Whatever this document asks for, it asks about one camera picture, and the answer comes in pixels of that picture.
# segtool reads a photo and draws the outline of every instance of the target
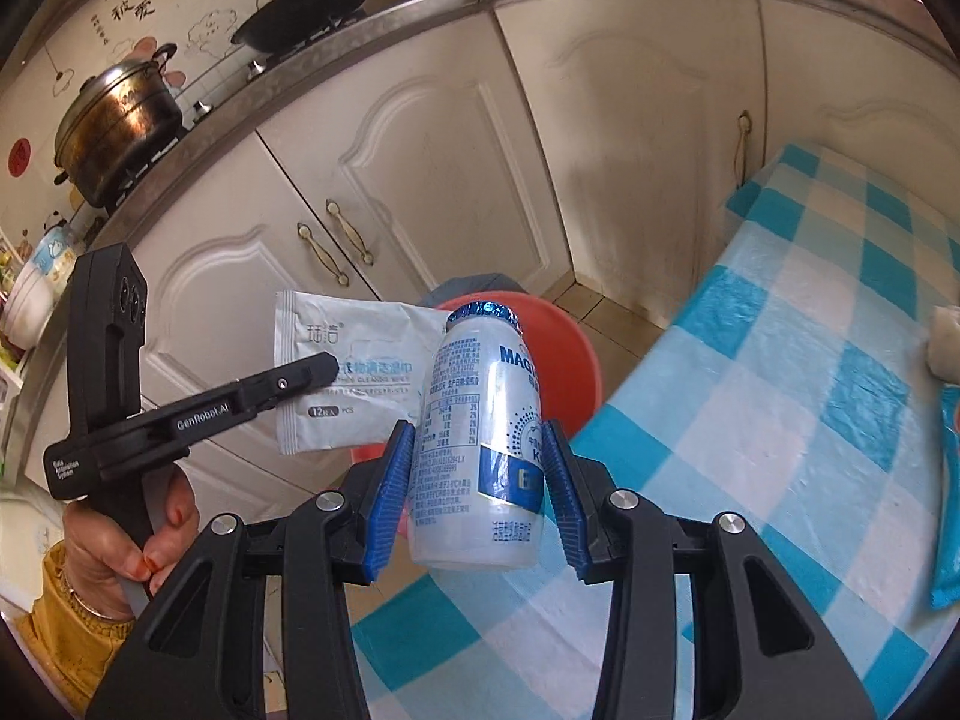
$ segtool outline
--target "bracelet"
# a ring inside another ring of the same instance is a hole
[[[80,596],[77,594],[77,591],[75,591],[75,589],[73,589],[72,584],[70,584],[69,577],[66,575],[66,570],[62,570],[62,571],[61,571],[61,576],[64,577],[64,586],[66,587],[67,593],[69,593],[70,597],[71,597],[74,601],[76,601],[76,602],[80,605],[81,608],[83,608],[84,610],[88,611],[90,614],[92,614],[92,615],[93,615],[94,617],[96,617],[98,620],[104,620],[104,622],[109,622],[109,623],[121,623],[121,622],[126,622],[126,620],[118,620],[118,619],[116,619],[115,617],[108,617],[108,616],[105,615],[104,613],[100,613],[99,611],[95,610],[94,608],[91,608],[90,605],[88,605],[87,603],[85,603],[85,602],[83,601],[83,598],[80,598]]]

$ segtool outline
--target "checkered tablecloth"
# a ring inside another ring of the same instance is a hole
[[[957,300],[960,229],[808,145],[728,208],[744,218],[731,245],[574,449],[669,514],[745,514],[885,717],[958,617],[928,603],[941,458],[923,351],[930,310]],[[678,599],[689,717],[683,579]],[[589,718],[608,603],[549,520],[531,570],[433,571],[353,627],[371,715]]]

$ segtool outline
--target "kitchen countertop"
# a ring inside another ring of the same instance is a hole
[[[176,197],[258,124],[310,88],[362,59],[430,28],[517,0],[409,0],[347,26],[251,81],[199,122],[142,179],[94,245],[135,244]],[[960,66],[925,6],[916,0],[789,0],[867,23],[915,47],[960,76]],[[27,365],[13,404],[5,457],[26,456],[40,411],[65,354],[69,289]]]

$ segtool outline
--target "red round sticker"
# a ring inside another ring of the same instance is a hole
[[[14,178],[19,178],[30,165],[30,141],[26,138],[20,138],[10,149],[10,156],[7,157],[7,169]]]

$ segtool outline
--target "human hand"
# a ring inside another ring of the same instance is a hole
[[[184,471],[170,477],[164,505],[166,524],[144,544],[143,551],[109,517],[94,512],[83,501],[64,511],[64,574],[77,597],[97,613],[117,621],[133,619],[133,612],[116,575],[150,581],[156,593],[176,562],[197,537],[200,513]]]

